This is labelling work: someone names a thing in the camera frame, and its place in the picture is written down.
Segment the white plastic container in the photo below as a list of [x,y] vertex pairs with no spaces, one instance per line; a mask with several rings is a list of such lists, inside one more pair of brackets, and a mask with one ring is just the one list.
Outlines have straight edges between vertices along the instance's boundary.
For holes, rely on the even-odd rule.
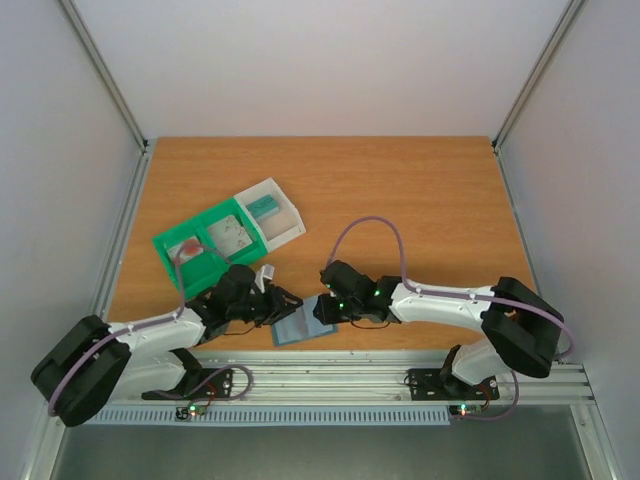
[[[273,197],[278,203],[279,211],[264,220],[256,221],[247,210],[247,205],[265,195]],[[267,246],[268,252],[272,252],[307,231],[304,228],[298,209],[291,203],[291,200],[287,198],[273,178],[267,178],[257,185],[234,195],[233,198],[237,200],[240,207],[245,210],[251,222],[258,229],[258,233]]]

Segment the wooden tabletop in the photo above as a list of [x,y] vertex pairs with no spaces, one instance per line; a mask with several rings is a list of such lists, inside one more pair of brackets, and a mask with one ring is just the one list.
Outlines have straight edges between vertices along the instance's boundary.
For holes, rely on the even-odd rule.
[[[409,278],[451,286],[512,276],[531,286],[502,178],[486,137],[161,138],[140,200],[109,313],[130,321],[176,308],[179,296],[151,239],[273,177],[307,233],[264,258],[274,282],[305,298],[324,292],[319,270],[352,220],[381,215],[400,229]],[[357,226],[337,257],[376,279],[398,275],[398,247],[381,223]],[[247,327],[234,322],[230,332]],[[334,335],[279,349],[448,349],[478,334],[434,323]],[[268,327],[200,348],[273,349]]]

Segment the cable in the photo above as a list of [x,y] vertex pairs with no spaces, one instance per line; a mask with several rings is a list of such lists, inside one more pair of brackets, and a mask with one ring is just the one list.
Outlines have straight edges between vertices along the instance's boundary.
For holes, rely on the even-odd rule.
[[241,333],[223,333],[222,336],[223,337],[232,337],[234,335],[246,335],[247,333],[251,332],[254,328],[256,328],[255,325],[253,327],[251,327],[249,330],[247,330],[246,332],[241,332]]
[[484,412],[487,408],[489,408],[489,405],[491,404],[491,394],[489,393],[489,390],[487,390],[487,387],[485,387],[481,383],[476,385],[476,387],[478,387],[478,390],[484,393],[485,402],[482,406],[482,411]]
[[162,390],[154,390],[153,392],[163,396],[164,398],[168,398],[170,400],[185,400],[191,395],[193,395],[194,393],[196,393],[198,390],[200,390],[202,387],[204,387],[207,383],[211,382],[212,378],[217,377],[218,375],[226,372],[227,370],[233,370],[234,368],[241,370],[247,376],[247,386],[244,388],[244,390],[242,390],[242,392],[238,393],[237,395],[231,395],[226,398],[218,397],[218,400],[225,400],[225,401],[239,400],[240,398],[244,397],[247,393],[249,393],[249,391],[253,387],[253,384],[255,383],[253,372],[249,370],[247,367],[245,367],[244,365],[240,365],[239,363],[232,363],[229,365],[223,365],[219,367],[215,372],[208,375],[204,380],[202,380],[197,386],[192,388],[185,395],[176,395],[175,393],[167,393],[167,392],[163,392]]
[[484,415],[451,415],[451,418],[460,418],[464,420],[477,420],[479,422],[495,422],[496,420],[503,420],[513,414],[518,405],[518,400],[520,400],[520,385],[518,383],[518,378],[516,377],[516,372],[511,370],[511,376],[513,377],[513,386],[515,388],[515,394],[513,395],[513,403],[509,405],[504,412],[499,413],[498,415],[493,415],[491,417]]
[[362,217],[357,220],[354,220],[349,225],[347,225],[347,227],[342,231],[342,233],[338,237],[338,240],[336,240],[336,243],[333,246],[331,253],[329,254],[326,267],[328,267],[331,264],[331,262],[333,262],[336,252],[338,251],[338,247],[340,246],[340,243],[342,243],[342,240],[344,239],[346,234],[349,233],[349,230],[351,230],[353,227],[355,227],[359,223],[367,222],[370,220],[382,222],[385,225],[387,225],[389,228],[391,228],[391,230],[393,231],[393,234],[396,237],[396,241],[398,242],[398,252],[400,253],[400,272],[402,276],[402,284],[405,286],[405,288],[407,288],[407,290],[417,293],[418,295],[432,295],[434,297],[441,297],[441,298],[454,298],[458,300],[471,300],[471,301],[498,303],[498,304],[506,305],[513,308],[528,310],[531,313],[535,313],[536,315],[539,315],[549,320],[555,326],[560,328],[569,338],[569,348],[567,348],[567,350],[565,350],[564,352],[556,355],[556,359],[564,358],[567,355],[570,355],[571,352],[573,352],[573,348],[575,345],[575,338],[573,336],[573,333],[571,333],[571,330],[569,330],[569,327],[567,327],[564,324],[564,322],[560,321],[558,318],[554,317],[549,312],[542,310],[541,308],[534,307],[533,305],[529,305],[527,303],[510,300],[508,298],[492,297],[490,295],[479,295],[475,293],[466,294],[466,293],[458,293],[458,292],[445,292],[442,290],[433,290],[430,288],[423,289],[421,287],[414,287],[413,285],[411,285],[411,283],[409,283],[409,279],[407,278],[407,259],[405,257],[404,244],[402,242],[402,237],[400,236],[400,231],[398,230],[398,227],[396,227],[393,223],[391,223],[389,220],[387,220],[384,217],[380,217],[377,215],[370,215],[367,217]]
[[358,325],[355,324],[355,320],[351,320],[351,325],[356,328],[359,328],[360,330],[383,330],[387,328],[389,325],[391,325],[391,322],[385,323],[382,327],[359,327]]
[[[171,313],[167,314],[167,315],[161,315],[159,317],[154,317],[151,320],[149,320],[147,322],[144,322],[144,323],[135,324],[135,325],[129,325],[127,328],[123,328],[122,330],[118,330],[117,332],[113,332],[113,333],[107,335],[106,337],[104,337],[103,339],[101,339],[100,341],[96,342],[69,369],[69,371],[65,374],[65,376],[62,377],[62,380],[60,381],[60,383],[58,384],[56,389],[53,391],[53,394],[51,395],[51,398],[49,399],[49,406],[47,407],[47,413],[49,414],[49,416],[51,416],[51,417],[55,417],[56,416],[56,411],[55,411],[56,404],[58,403],[58,400],[60,399],[60,395],[62,394],[62,391],[67,387],[67,385],[69,384],[69,382],[71,381],[73,376],[76,373],[78,373],[78,370],[80,370],[80,368],[82,368],[82,366],[85,363],[87,363],[87,361],[90,358],[93,358],[93,356],[96,355],[96,354],[99,355],[100,349],[102,347],[104,347],[106,344],[108,344],[111,340],[113,340],[115,338],[118,338],[121,335],[125,335],[127,333],[133,333],[133,332],[136,332],[138,330],[143,330],[145,328],[155,327],[156,325],[163,325],[165,323],[173,322],[174,320],[177,320],[178,318],[180,318],[182,316],[182,313],[184,312],[184,309],[185,309],[185,306],[186,306],[187,299],[186,299],[186,295],[185,295],[185,292],[184,292],[184,282],[182,280],[182,272],[180,271],[180,254],[182,253],[182,251],[185,248],[192,248],[194,246],[196,246],[196,245],[194,245],[194,244],[183,245],[182,247],[180,247],[180,249],[178,250],[178,252],[176,253],[176,255],[174,257],[174,262],[173,263],[174,263],[174,267],[175,267],[175,271],[176,271],[176,280],[178,281],[178,291],[180,292],[180,306],[178,307],[178,309],[175,310],[174,312],[171,312]],[[199,246],[203,250],[207,250],[208,252],[215,253],[216,255],[218,255],[220,258],[222,258],[228,264],[231,263],[224,255],[222,255],[216,249],[211,248],[208,245],[203,245],[203,244],[198,244],[197,246]]]

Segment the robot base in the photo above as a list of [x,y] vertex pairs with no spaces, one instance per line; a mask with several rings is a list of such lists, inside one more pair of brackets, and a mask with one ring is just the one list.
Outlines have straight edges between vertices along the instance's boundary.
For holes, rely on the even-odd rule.
[[[412,368],[407,372],[405,384],[411,391],[411,400],[413,401],[442,401],[442,400],[460,400],[468,402],[471,400],[485,400],[485,393],[477,387],[471,385],[459,394],[452,395],[444,387],[440,374],[442,370],[439,368]],[[496,377],[489,377],[482,381],[489,398],[497,400],[500,398]]]

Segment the vent grille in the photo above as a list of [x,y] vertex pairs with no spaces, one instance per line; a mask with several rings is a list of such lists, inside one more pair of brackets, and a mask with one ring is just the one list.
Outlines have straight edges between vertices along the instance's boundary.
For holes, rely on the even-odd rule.
[[410,407],[212,407],[205,415],[181,420],[175,407],[124,406],[103,408],[89,425],[188,425],[209,427],[266,427],[306,425],[448,425],[447,408]]

